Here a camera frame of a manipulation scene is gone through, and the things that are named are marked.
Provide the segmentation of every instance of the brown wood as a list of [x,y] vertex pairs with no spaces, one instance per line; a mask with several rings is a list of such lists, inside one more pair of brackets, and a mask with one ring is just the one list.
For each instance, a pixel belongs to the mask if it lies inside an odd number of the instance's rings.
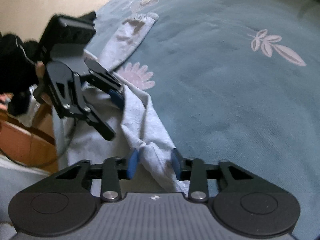
[[[41,165],[57,157],[54,145],[4,121],[0,122],[0,148],[12,159],[28,166]],[[58,171],[58,164],[55,161],[42,169],[54,173]]]
[[38,109],[36,116],[33,118],[32,127],[39,128],[40,124],[48,114],[52,115],[51,106],[49,106],[48,104],[42,104]]
[[0,120],[11,123],[13,125],[16,125],[22,129],[25,129],[26,131],[30,132],[31,134],[34,134],[43,140],[47,141],[48,143],[55,145],[55,140],[50,135],[46,134],[45,132],[40,131],[39,129],[35,127],[25,127],[23,124],[19,123],[19,121],[15,118],[12,118],[7,115],[7,112],[3,109],[0,109]]

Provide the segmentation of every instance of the blue blanket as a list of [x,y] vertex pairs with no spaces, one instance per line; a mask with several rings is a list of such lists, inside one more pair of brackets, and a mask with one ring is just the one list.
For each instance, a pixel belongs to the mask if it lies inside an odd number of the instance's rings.
[[[137,12],[155,12],[159,20],[119,74],[147,89],[185,157],[229,159],[291,192],[301,205],[294,235],[314,240],[320,234],[319,2],[111,0],[97,12],[88,50],[99,55],[122,20]],[[210,192],[217,193],[214,183]]]

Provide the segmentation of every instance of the floral pattern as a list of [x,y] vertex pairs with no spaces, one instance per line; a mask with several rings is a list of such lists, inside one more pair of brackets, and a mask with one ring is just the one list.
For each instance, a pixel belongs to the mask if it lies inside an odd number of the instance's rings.
[[122,10],[126,10],[127,8],[130,8],[132,13],[137,13],[138,11],[141,11],[145,7],[155,5],[158,2],[159,0],[139,0],[137,2],[130,1],[125,7],[122,8]]
[[292,49],[275,44],[282,40],[282,37],[279,35],[268,35],[268,30],[261,30],[257,32],[255,36],[249,35],[254,39],[251,41],[251,49],[253,51],[257,51],[261,48],[261,51],[267,57],[271,57],[273,53],[273,49],[278,52],[282,57],[284,57],[287,61],[298,65],[298,66],[306,66],[307,64],[303,61],[303,59]]
[[154,81],[148,81],[153,76],[153,72],[147,72],[147,70],[148,66],[143,65],[140,67],[140,63],[137,62],[133,66],[131,63],[128,63],[125,68],[121,67],[117,73],[137,88],[146,90],[154,87],[156,84]]

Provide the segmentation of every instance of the white towel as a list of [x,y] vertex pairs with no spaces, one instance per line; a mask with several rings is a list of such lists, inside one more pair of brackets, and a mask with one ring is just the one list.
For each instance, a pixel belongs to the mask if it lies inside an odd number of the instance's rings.
[[108,71],[120,66],[143,41],[158,18],[156,13],[148,13],[125,19],[105,45],[98,62]]
[[[68,164],[90,159],[102,163],[112,156],[128,156],[131,148],[139,149],[140,162],[150,172],[140,170],[134,183],[122,182],[122,191],[158,191],[160,188],[150,177],[169,192],[188,192],[188,181],[177,181],[171,167],[171,150],[175,148],[166,129],[153,108],[148,93],[138,89],[115,73],[124,84],[124,111],[111,103],[109,96],[93,87],[84,91],[90,103],[115,130],[113,141],[106,141],[86,122],[78,122],[73,139],[67,149]],[[100,185],[92,184],[92,193],[100,195]]]

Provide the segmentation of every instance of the cable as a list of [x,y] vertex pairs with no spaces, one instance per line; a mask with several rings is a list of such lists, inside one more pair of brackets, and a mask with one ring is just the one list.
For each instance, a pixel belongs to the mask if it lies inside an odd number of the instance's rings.
[[20,162],[17,162],[16,160],[12,159],[9,155],[7,155],[1,148],[0,148],[0,152],[2,155],[4,155],[5,157],[7,157],[10,161],[12,161],[13,163],[17,164],[17,165],[20,165],[22,167],[26,167],[26,168],[44,168],[44,167],[47,167],[53,163],[55,163],[59,158],[61,158],[66,151],[64,151],[62,154],[58,155],[57,157],[53,158],[52,160],[46,162],[46,163],[42,163],[40,165],[26,165],[24,163],[20,163]]

